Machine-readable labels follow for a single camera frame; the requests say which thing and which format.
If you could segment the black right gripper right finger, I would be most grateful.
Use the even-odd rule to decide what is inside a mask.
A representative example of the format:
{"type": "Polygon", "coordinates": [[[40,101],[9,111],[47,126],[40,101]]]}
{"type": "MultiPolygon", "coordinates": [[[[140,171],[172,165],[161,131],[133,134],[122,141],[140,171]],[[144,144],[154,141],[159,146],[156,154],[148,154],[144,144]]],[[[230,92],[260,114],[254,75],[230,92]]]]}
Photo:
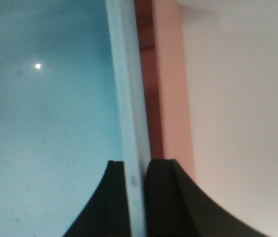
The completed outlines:
{"type": "Polygon", "coordinates": [[[150,237],[262,237],[206,195],[174,159],[150,161],[145,179],[150,237]]]}

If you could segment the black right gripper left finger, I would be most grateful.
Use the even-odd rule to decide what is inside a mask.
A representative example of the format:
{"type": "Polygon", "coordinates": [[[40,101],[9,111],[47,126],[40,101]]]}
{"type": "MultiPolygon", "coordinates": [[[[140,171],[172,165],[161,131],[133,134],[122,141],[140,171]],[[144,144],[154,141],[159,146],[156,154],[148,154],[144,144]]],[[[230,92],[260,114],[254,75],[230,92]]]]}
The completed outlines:
{"type": "Polygon", "coordinates": [[[108,161],[97,189],[64,236],[131,236],[124,162],[108,161]]]}

